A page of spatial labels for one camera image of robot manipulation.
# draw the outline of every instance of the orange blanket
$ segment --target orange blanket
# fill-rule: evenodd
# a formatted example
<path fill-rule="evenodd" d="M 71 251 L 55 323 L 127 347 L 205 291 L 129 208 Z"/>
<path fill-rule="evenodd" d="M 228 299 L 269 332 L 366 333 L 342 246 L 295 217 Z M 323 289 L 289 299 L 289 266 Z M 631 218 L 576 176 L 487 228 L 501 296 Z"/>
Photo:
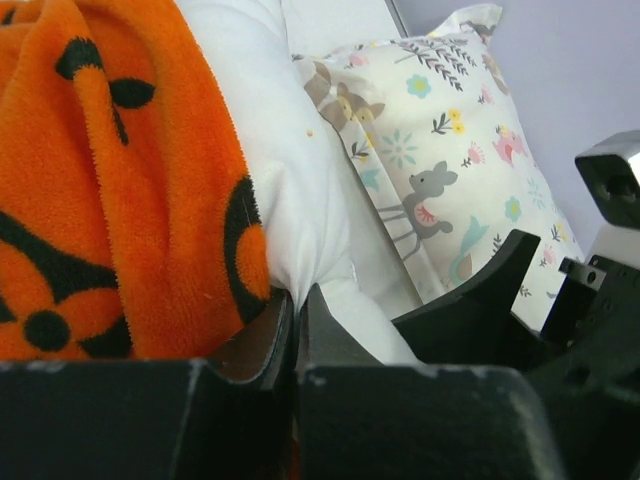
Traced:
<path fill-rule="evenodd" d="M 270 295 L 251 181 L 172 0 L 0 2 L 0 358 L 203 356 Z"/>

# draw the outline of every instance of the pink bird print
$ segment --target pink bird print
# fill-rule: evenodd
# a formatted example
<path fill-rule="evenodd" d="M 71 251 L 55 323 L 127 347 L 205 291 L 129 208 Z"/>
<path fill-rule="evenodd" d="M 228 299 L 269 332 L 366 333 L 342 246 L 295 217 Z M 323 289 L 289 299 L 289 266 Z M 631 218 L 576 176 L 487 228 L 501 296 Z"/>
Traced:
<path fill-rule="evenodd" d="M 502 160 L 513 167 L 513 154 L 519 153 L 528 157 L 524 148 L 524 141 L 517 133 L 509 131 L 503 126 L 496 127 L 496 133 L 500 135 L 497 142 L 492 142 Z"/>

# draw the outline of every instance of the white pillow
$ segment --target white pillow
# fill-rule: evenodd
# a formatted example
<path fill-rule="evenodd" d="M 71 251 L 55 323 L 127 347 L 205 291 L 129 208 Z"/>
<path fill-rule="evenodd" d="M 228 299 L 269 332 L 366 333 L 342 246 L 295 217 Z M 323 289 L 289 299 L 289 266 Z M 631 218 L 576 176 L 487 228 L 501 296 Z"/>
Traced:
<path fill-rule="evenodd" d="M 295 63 L 355 167 L 352 189 L 366 187 L 421 300 L 467 281 L 518 228 L 541 244 L 513 311 L 540 329 L 564 279 L 559 262 L 582 253 L 488 49 L 500 14 L 477 5 L 427 36 Z"/>
<path fill-rule="evenodd" d="M 367 191 L 355 175 L 342 140 L 328 122 L 324 127 L 346 199 L 345 208 L 351 223 L 351 259 L 358 283 L 362 291 L 380 305 L 387 318 L 397 318 L 420 307 L 422 302 Z"/>
<path fill-rule="evenodd" d="M 291 63 L 277 0 L 177 0 L 226 99 L 254 182 L 272 282 L 299 309 L 318 283 L 332 315 L 384 363 L 417 360 L 358 288 L 323 120 Z M 224 161 L 212 155 L 212 161 Z"/>

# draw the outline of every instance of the purple wall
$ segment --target purple wall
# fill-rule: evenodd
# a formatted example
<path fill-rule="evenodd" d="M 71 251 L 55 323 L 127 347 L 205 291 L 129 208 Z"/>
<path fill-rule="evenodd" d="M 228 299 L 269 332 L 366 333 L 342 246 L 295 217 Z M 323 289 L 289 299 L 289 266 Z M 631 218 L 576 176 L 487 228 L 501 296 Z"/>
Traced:
<path fill-rule="evenodd" d="M 469 0 L 393 0 L 410 35 L 427 33 Z M 491 49 L 527 141 L 585 252 L 603 222 L 574 157 L 640 129 L 640 2 L 503 0 Z"/>

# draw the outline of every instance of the bed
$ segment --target bed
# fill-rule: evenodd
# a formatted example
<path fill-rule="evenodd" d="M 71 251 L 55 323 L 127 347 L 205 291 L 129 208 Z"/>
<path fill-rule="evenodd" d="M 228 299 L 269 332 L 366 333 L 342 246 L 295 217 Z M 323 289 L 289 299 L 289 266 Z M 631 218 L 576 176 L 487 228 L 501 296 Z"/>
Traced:
<path fill-rule="evenodd" d="M 198 13 L 199 8 L 204 8 L 202 3 L 204 2 L 198 0 L 183 0 L 179 5 L 182 6 L 185 17 L 218 78 L 243 143 L 256 186 L 258 206 L 267 231 L 268 255 L 274 285 L 288 289 L 297 305 L 301 306 L 311 286 L 314 283 L 320 284 L 331 313 L 376 358 L 385 363 L 412 362 L 415 358 L 398 337 L 390 323 L 391 320 L 455 289 L 486 264 L 500 248 L 511 228 L 521 228 L 540 236 L 542 241 L 534 260 L 535 265 L 532 263 L 531 267 L 532 271 L 535 267 L 537 273 L 532 273 L 529 281 L 525 279 L 526 284 L 521 286 L 521 295 L 514 304 L 514 312 L 530 328 L 539 330 L 542 327 L 562 283 L 563 277 L 557 272 L 558 262 L 564 257 L 581 259 L 580 243 L 584 247 L 593 233 L 589 230 L 593 228 L 585 227 L 582 219 L 578 220 L 578 215 L 586 212 L 590 218 L 598 216 L 594 213 L 595 207 L 591 206 L 588 194 L 581 186 L 570 161 L 571 156 L 583 148 L 576 146 L 580 143 L 565 144 L 566 148 L 576 150 L 569 154 L 565 150 L 557 150 L 567 158 L 562 163 L 556 162 L 552 168 L 548 160 L 548 150 L 541 148 L 544 142 L 540 140 L 543 134 L 539 129 L 547 127 L 531 126 L 535 121 L 531 116 L 531 108 L 525 113 L 521 123 L 518 120 L 519 98 L 523 95 L 519 94 L 517 89 L 527 87 L 526 84 L 521 86 L 518 83 L 518 80 L 523 79 L 522 75 L 512 73 L 509 66 L 510 58 L 501 58 L 506 45 L 504 36 L 508 35 L 510 30 L 518 29 L 517 25 L 514 25 L 518 21 L 517 17 L 509 13 L 509 8 L 505 9 L 504 16 L 499 6 L 490 4 L 466 10 L 460 8 L 463 7 L 462 3 L 442 5 L 438 9 L 430 6 L 428 9 L 416 8 L 413 13 L 400 8 L 394 18 L 391 13 L 394 11 L 393 8 L 390 9 L 389 4 L 382 0 L 368 2 L 366 9 L 355 0 L 331 0 L 317 5 L 296 0 L 219 0 L 214 2 L 218 5 L 215 8 L 223 8 L 226 13 L 213 20 L 213 15 L 207 17 L 202 11 Z M 396 7 L 403 5 L 406 6 L 408 3 L 400 1 Z M 518 8 L 520 7 L 514 6 L 513 10 L 517 12 Z M 247 14 L 248 18 L 241 18 L 238 12 L 242 15 Z M 407 16 L 420 18 L 420 21 L 412 21 L 408 25 Z M 242 22 L 248 22 L 251 26 L 242 26 L 246 25 Z M 400 39 L 405 33 L 404 28 L 412 35 L 421 34 L 423 37 L 413 44 L 403 43 Z M 500 36 L 499 32 L 503 29 L 506 31 Z M 212 43 L 214 36 L 210 32 L 214 30 L 217 32 L 215 40 L 219 42 L 219 39 L 223 38 L 224 42 L 216 45 Z M 489 47 L 494 30 L 495 41 L 491 41 Z M 239 31 L 250 33 L 239 34 Z M 468 37 L 449 38 L 451 35 Z M 415 59 L 417 61 L 405 62 L 414 55 L 412 49 L 424 48 L 425 45 L 431 44 L 429 42 L 432 42 L 433 38 L 447 38 L 446 42 L 453 42 L 447 45 L 463 59 L 462 63 L 452 64 L 453 68 L 458 69 L 457 77 L 453 76 L 452 79 L 451 74 L 443 73 L 442 66 L 435 66 L 434 70 L 432 66 L 435 63 L 430 62 L 435 60 L 425 57 L 424 52 L 418 52 Z M 464 42 L 469 41 L 475 42 L 478 50 L 475 56 L 465 57 L 465 52 L 460 50 L 455 42 L 466 44 Z M 480 213 L 484 215 L 484 219 L 479 218 L 477 212 L 467 211 L 462 203 L 453 202 L 452 196 L 447 196 L 446 202 L 435 200 L 435 204 L 434 200 L 428 200 L 428 209 L 425 207 L 425 199 L 422 198 L 413 204 L 416 209 L 414 214 L 424 216 L 422 220 L 426 224 L 421 227 L 415 223 L 417 217 L 409 219 L 410 215 L 406 212 L 404 203 L 402 208 L 389 203 L 394 195 L 402 202 L 409 198 L 409 192 L 406 190 L 407 179 L 402 179 L 404 186 L 400 185 L 402 182 L 397 176 L 393 177 L 395 174 L 390 173 L 388 168 L 389 160 L 393 157 L 389 153 L 391 150 L 383 151 L 377 146 L 384 142 L 393 144 L 408 142 L 409 138 L 426 138 L 425 135 L 418 134 L 413 137 L 412 134 L 401 135 L 398 128 L 395 128 L 394 125 L 407 126 L 398 110 L 395 110 L 395 117 L 392 113 L 395 107 L 390 103 L 390 99 L 395 98 L 394 95 L 397 96 L 399 91 L 394 90 L 393 93 L 389 90 L 388 82 L 376 83 L 377 78 L 385 77 L 386 71 L 374 61 L 369 65 L 369 60 L 358 53 L 364 52 L 364 57 L 371 54 L 373 58 L 376 55 L 384 56 L 380 52 L 388 51 L 389 48 L 400 48 L 409 52 L 406 58 L 392 62 L 398 65 L 398 68 L 406 70 L 398 70 L 398 75 L 409 75 L 411 68 L 420 64 L 423 67 L 426 65 L 427 69 L 423 68 L 420 72 L 416 70 L 417 73 L 411 72 L 413 77 L 409 75 L 411 78 L 403 88 L 405 96 L 408 92 L 411 98 L 420 101 L 425 98 L 433 100 L 435 103 L 432 102 L 429 108 L 436 108 L 433 105 L 438 103 L 437 98 L 444 99 L 441 103 L 446 103 L 449 101 L 447 99 L 454 98 L 447 95 L 456 93 L 443 90 L 444 96 L 426 97 L 432 86 L 436 89 L 455 87 L 460 94 L 455 97 L 455 101 L 462 102 L 462 92 L 466 86 L 463 88 L 462 84 L 458 85 L 459 82 L 455 79 L 473 77 L 471 85 L 477 90 L 480 98 L 464 97 L 468 105 L 465 104 L 463 110 L 470 109 L 469 111 L 474 112 L 469 114 L 470 124 L 465 127 L 459 121 L 458 108 L 438 104 L 437 108 L 440 110 L 437 115 L 435 111 L 431 112 L 433 118 L 422 118 L 415 125 L 424 128 L 433 121 L 433 129 L 427 133 L 438 135 L 429 138 L 446 138 L 450 142 L 441 142 L 436 150 L 430 151 L 429 147 L 426 147 L 425 158 L 444 159 L 444 164 L 434 163 L 429 166 L 433 167 L 433 170 L 429 170 L 431 173 L 427 181 L 437 177 L 443 179 L 438 180 L 444 181 L 443 185 L 450 186 L 457 182 L 454 188 L 459 187 L 459 195 L 472 199 L 467 202 L 471 204 L 482 203 L 483 196 L 493 195 L 493 206 L 481 209 Z M 247 62 L 238 62 L 238 56 L 247 57 Z M 446 62 L 451 61 L 449 57 L 446 58 Z M 322 64 L 325 70 L 331 70 L 335 78 L 344 79 L 346 83 L 338 80 L 334 83 L 329 82 L 327 86 L 333 93 L 327 90 L 322 93 L 322 98 L 316 99 L 312 98 L 314 92 L 310 89 L 310 82 L 314 78 L 318 79 L 317 74 L 320 72 L 314 70 L 314 65 L 318 64 Z M 504 77 L 498 64 L 505 65 Z M 430 75 L 435 71 L 437 76 L 429 77 L 432 85 L 429 86 L 429 90 L 424 90 L 427 78 L 422 75 L 427 70 L 431 71 Z M 472 70 L 484 77 L 475 78 L 475 73 L 469 74 Z M 256 88 L 257 84 L 252 80 L 254 72 L 261 75 L 262 84 L 259 88 Z M 510 75 L 516 81 L 513 97 L 509 88 L 504 85 L 505 80 L 506 84 L 511 83 Z M 445 83 L 436 85 L 434 82 L 442 80 L 437 80 L 440 77 L 444 78 Z M 332 118 L 326 115 L 329 101 L 327 99 L 330 99 L 331 95 L 338 95 L 336 87 L 340 87 L 341 83 L 349 84 L 352 91 L 353 88 L 361 89 L 359 95 L 351 97 L 352 100 L 366 100 L 367 95 L 377 95 L 376 98 L 385 100 L 386 113 L 381 114 L 381 111 L 376 112 L 375 108 L 369 108 L 373 106 L 382 109 L 385 102 L 371 102 L 363 110 L 365 117 L 369 115 L 367 118 L 363 117 L 364 123 L 353 122 L 355 117 L 352 116 L 347 122 L 347 130 L 351 130 L 345 133 L 344 124 L 336 125 L 332 123 Z M 464 183 L 459 179 L 462 178 L 461 172 L 467 172 L 467 167 L 474 162 L 485 163 L 487 148 L 491 150 L 489 153 L 495 155 L 492 142 L 488 137 L 484 138 L 484 151 L 477 145 L 477 141 L 480 140 L 472 141 L 470 146 L 467 144 L 468 151 L 467 146 L 464 147 L 466 158 L 455 165 L 455 171 L 450 171 L 454 166 L 452 162 L 458 161 L 450 158 L 450 152 L 462 148 L 462 143 L 453 142 L 455 135 L 444 135 L 447 132 L 462 134 L 465 128 L 467 135 L 471 135 L 475 127 L 470 129 L 469 125 L 477 127 L 482 123 L 478 116 L 480 110 L 476 109 L 477 105 L 473 105 L 481 104 L 486 107 L 485 103 L 493 105 L 492 108 L 507 116 L 511 126 L 507 128 L 500 123 L 498 120 L 502 117 L 489 116 L 484 119 L 485 123 L 496 122 L 491 124 L 491 130 L 486 135 L 495 137 L 493 140 L 497 143 L 493 145 L 498 154 L 500 155 L 501 148 L 507 150 L 506 156 L 503 155 L 506 163 L 500 163 L 498 160 L 497 163 L 491 164 L 491 168 L 497 169 L 493 173 L 494 176 L 485 173 L 482 182 L 475 182 L 477 185 L 492 185 L 492 188 L 482 192 L 473 182 Z M 256 105 L 260 105 L 261 108 L 256 110 Z M 358 129 L 360 133 L 366 133 L 366 136 L 357 137 Z M 594 138 L 583 140 L 585 146 L 597 141 Z M 359 155 L 360 147 L 370 148 L 370 152 Z M 520 159 L 516 162 L 518 165 L 528 162 L 528 166 L 522 167 L 524 173 L 513 173 L 516 163 L 512 162 L 512 152 L 519 152 Z M 364 164 L 367 159 L 371 160 L 376 155 L 380 157 L 377 160 L 379 170 L 387 175 L 385 188 L 388 187 L 388 191 L 385 191 L 386 196 L 383 200 L 373 198 L 371 189 L 363 180 L 362 175 L 366 172 L 358 170 L 360 164 L 349 161 L 359 158 Z M 304 157 L 309 157 L 308 161 L 301 162 L 299 159 Z M 411 155 L 402 158 L 405 159 L 405 163 L 415 164 L 416 160 Z M 400 168 L 402 161 L 400 159 L 397 164 Z M 413 176 L 418 170 L 414 169 L 412 172 Z M 517 195 L 506 192 L 505 188 L 510 188 L 507 178 L 512 179 Z M 571 194 L 567 194 L 567 189 L 578 192 L 576 198 L 582 200 L 571 202 L 568 198 Z M 498 198 L 496 192 L 502 192 L 503 197 Z M 528 202 L 524 210 L 521 208 L 524 205 L 522 202 Z M 585 209 L 584 212 L 576 212 L 573 207 L 576 204 L 581 205 L 581 208 Z M 434 220 L 436 217 L 430 211 L 432 205 L 435 205 L 434 208 L 439 209 L 438 212 L 442 215 L 460 217 L 457 218 L 457 223 L 453 222 L 455 228 L 446 219 L 441 221 L 440 216 L 437 216 L 437 221 Z M 457 210 L 452 211 L 453 205 L 458 205 Z M 404 216 L 404 220 L 413 222 L 410 225 L 413 229 L 424 227 L 425 232 L 438 230 L 440 233 L 433 237 L 436 240 L 431 240 L 433 234 L 428 233 L 425 238 L 430 240 L 423 239 L 421 242 L 422 237 L 418 234 L 415 246 L 413 243 L 407 243 L 413 242 L 411 237 L 398 234 L 396 230 L 401 227 L 390 227 L 391 223 L 387 221 L 389 217 L 381 217 L 382 211 L 389 212 L 393 209 L 398 210 L 397 215 L 391 215 L 391 220 Z M 572 227 L 576 226 L 577 231 L 574 234 Z M 448 238 L 453 237 L 443 235 L 452 230 L 454 233 L 458 232 L 455 233 L 458 235 L 455 241 L 449 241 Z M 456 244 L 455 249 L 459 247 L 459 252 L 452 251 L 453 243 Z M 409 257 L 413 262 L 411 264 L 406 261 Z"/>

